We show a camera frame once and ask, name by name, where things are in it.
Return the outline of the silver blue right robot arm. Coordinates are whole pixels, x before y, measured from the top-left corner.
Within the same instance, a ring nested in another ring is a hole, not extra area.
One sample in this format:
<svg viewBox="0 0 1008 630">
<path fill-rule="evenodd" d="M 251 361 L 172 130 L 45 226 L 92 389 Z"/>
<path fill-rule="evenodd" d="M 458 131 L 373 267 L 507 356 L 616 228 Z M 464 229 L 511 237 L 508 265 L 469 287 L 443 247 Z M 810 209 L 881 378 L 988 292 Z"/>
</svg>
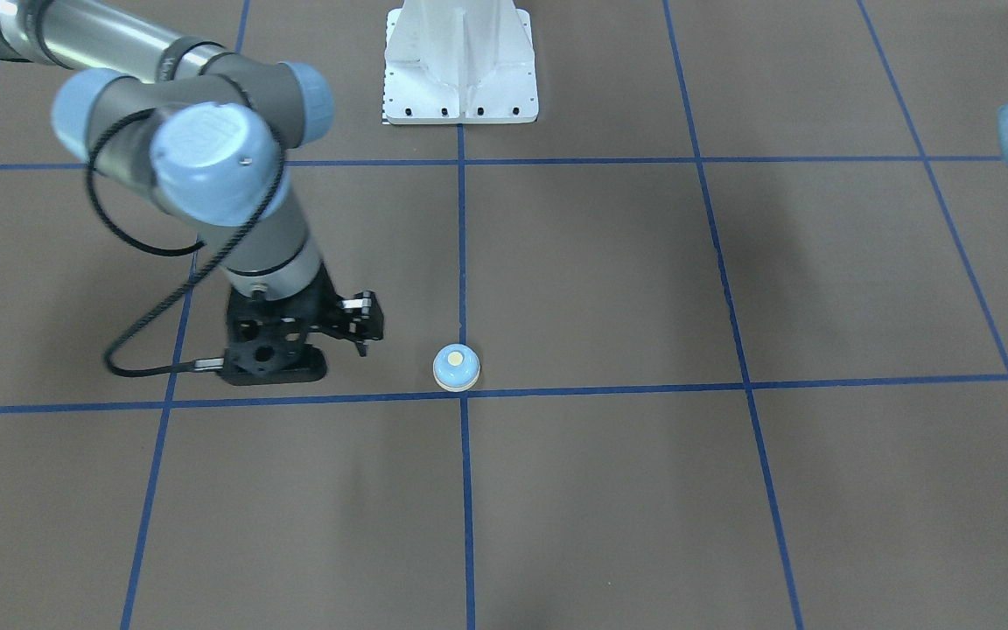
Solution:
<svg viewBox="0 0 1008 630">
<path fill-rule="evenodd" d="M 84 164 L 89 203 L 113 235 L 153 256 L 204 258 L 105 359 L 215 271 L 231 284 L 228 358 L 288 358 L 313 331 L 359 354 L 383 339 L 379 300 L 337 294 L 291 190 L 285 157 L 323 137 L 335 113 L 311 65 L 248 59 L 101 1 L 0 1 L 0 61 L 71 72 L 53 100 L 52 130 Z M 199 239 L 163 248 L 133 238 L 102 207 L 99 176 Z"/>
</svg>

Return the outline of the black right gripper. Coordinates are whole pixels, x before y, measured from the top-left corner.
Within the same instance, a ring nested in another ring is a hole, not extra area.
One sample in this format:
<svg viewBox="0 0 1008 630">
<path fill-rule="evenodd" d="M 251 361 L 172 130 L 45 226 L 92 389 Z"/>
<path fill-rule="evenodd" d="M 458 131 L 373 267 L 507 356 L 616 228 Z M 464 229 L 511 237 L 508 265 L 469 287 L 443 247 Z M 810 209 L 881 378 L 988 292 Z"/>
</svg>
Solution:
<svg viewBox="0 0 1008 630">
<path fill-rule="evenodd" d="M 270 360 L 288 359 L 312 331 L 347 340 L 364 358 L 385 334 L 385 316 L 376 292 L 364 290 L 353 297 L 341 297 L 324 263 L 316 278 L 290 297 L 248 297 L 232 288 L 225 319 L 225 358 L 229 360 L 253 360 L 264 347 L 269 348 Z"/>
</svg>

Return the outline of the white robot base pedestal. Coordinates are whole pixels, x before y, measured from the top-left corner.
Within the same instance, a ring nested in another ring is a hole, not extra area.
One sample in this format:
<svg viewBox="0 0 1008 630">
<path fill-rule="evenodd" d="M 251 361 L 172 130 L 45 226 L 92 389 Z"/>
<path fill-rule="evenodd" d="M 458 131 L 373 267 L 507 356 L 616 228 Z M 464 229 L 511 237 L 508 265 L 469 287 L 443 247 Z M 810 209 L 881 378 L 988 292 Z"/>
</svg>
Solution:
<svg viewBox="0 0 1008 630">
<path fill-rule="evenodd" d="M 388 12 L 385 27 L 384 123 L 539 118 L 531 16 L 512 1 L 404 1 Z"/>
</svg>

